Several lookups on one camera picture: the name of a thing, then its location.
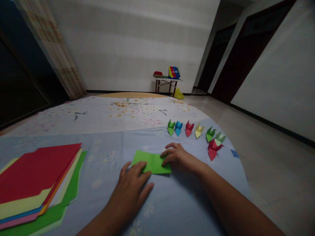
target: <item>yellow plastic bag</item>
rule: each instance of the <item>yellow plastic bag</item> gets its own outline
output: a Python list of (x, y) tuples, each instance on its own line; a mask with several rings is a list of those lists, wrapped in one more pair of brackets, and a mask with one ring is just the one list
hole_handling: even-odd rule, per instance
[(176, 89), (174, 98), (177, 98), (177, 99), (184, 99), (185, 98), (184, 95), (180, 92), (179, 88)]

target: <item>blue paper piece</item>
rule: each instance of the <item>blue paper piece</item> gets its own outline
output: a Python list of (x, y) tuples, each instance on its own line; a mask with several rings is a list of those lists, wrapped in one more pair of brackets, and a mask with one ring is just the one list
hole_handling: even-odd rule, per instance
[(232, 151), (232, 154), (233, 154), (234, 157), (240, 158), (239, 155), (237, 154), (237, 152), (236, 152), (235, 150), (232, 150), (232, 149), (231, 149), (231, 151)]
[(177, 121), (175, 125), (175, 132), (177, 134), (177, 137), (180, 135), (182, 127), (183, 127), (183, 123), (180, 124), (180, 122)]
[(10, 216), (8, 218), (2, 219), (2, 220), (0, 220), (0, 224), (6, 223), (6, 222), (9, 222), (9, 221), (12, 221), (12, 220), (16, 220), (16, 219), (22, 218), (24, 216), (35, 214), (35, 213), (41, 211), (42, 208), (43, 208), (43, 205), (41, 205), (39, 208), (36, 208), (36, 209), (30, 210), (30, 211), (26, 211), (26, 212), (20, 213), (18, 215), (14, 215), (14, 216)]

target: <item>curtain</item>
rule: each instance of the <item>curtain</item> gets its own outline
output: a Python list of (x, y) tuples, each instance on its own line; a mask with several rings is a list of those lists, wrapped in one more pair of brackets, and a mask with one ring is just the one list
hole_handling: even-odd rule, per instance
[(86, 94), (48, 3), (45, 0), (15, 0), (15, 3), (70, 99)]

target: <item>yellow origami crane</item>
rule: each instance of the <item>yellow origami crane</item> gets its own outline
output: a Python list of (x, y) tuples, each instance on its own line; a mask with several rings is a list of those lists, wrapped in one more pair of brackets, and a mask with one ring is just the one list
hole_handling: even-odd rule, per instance
[(198, 124), (197, 127), (196, 127), (196, 131), (195, 131), (196, 138), (199, 138), (199, 137), (200, 137), (200, 135), (201, 135), (203, 129), (204, 129), (204, 126), (201, 128), (201, 127), (200, 127), (200, 122), (199, 122), (199, 124)]

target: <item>origami crane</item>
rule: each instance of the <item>origami crane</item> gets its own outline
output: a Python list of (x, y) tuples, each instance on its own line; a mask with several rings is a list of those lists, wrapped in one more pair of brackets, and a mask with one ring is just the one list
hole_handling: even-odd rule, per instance
[(189, 123), (189, 121), (187, 122), (187, 124), (186, 124), (186, 135), (187, 135), (187, 137), (189, 137), (190, 135), (191, 135), (191, 132), (192, 132), (192, 130), (193, 130), (193, 128), (194, 128), (194, 125), (195, 124), (190, 124)]
[(175, 132), (177, 134), (177, 137), (180, 135), (182, 127), (183, 127), (183, 123), (180, 123), (179, 121), (177, 121), (175, 125)]
[(170, 121), (168, 122), (168, 125), (167, 125), (167, 129), (168, 129), (168, 132), (170, 133), (171, 136), (174, 133), (174, 127), (175, 127), (175, 122), (172, 123), (171, 119), (170, 119)]
[(212, 131), (211, 131), (211, 129), (212, 129), (212, 126), (207, 130), (207, 134), (206, 134), (208, 142), (210, 142), (213, 139), (213, 136), (216, 133), (215, 129), (213, 129)]
[(217, 155), (217, 151), (219, 151), (222, 147), (222, 142), (225, 140), (225, 137), (223, 134), (221, 134), (221, 131), (216, 135), (216, 137), (209, 142), (208, 145), (208, 153), (210, 160), (213, 161), (213, 159)]
[(203, 129), (204, 129), (204, 126), (201, 128), (201, 127), (200, 127), (200, 122), (199, 122), (199, 124), (198, 124), (197, 127), (196, 127), (196, 131), (195, 131), (196, 138), (199, 138), (199, 137), (200, 137), (200, 135), (201, 135)]

